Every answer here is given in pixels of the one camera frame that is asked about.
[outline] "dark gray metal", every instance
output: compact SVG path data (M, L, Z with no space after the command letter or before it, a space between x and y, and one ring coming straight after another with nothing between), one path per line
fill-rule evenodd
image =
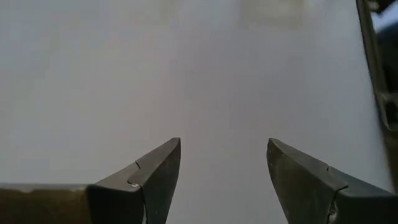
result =
M344 174L277 139L268 168L289 224L398 223L398 196Z
M92 185L0 185L1 223L164 224L177 184L173 138Z

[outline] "white background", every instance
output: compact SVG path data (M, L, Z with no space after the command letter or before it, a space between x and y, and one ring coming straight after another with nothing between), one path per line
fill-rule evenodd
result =
M279 138L391 190L355 1L0 3L0 180L96 182L171 137L168 223L286 223Z

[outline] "gray surface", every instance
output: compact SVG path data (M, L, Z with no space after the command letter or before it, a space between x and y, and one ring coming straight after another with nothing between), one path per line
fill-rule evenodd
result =
M169 223L285 223L274 137L390 190L363 53L354 1L3 1L0 180L94 182L179 136Z

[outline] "metal jaw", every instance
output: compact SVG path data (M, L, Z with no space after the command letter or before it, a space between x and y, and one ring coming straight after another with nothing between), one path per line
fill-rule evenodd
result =
M173 138L91 185L0 185L1 223L164 224L180 169Z
M398 197L270 139L268 168L289 224L398 223Z

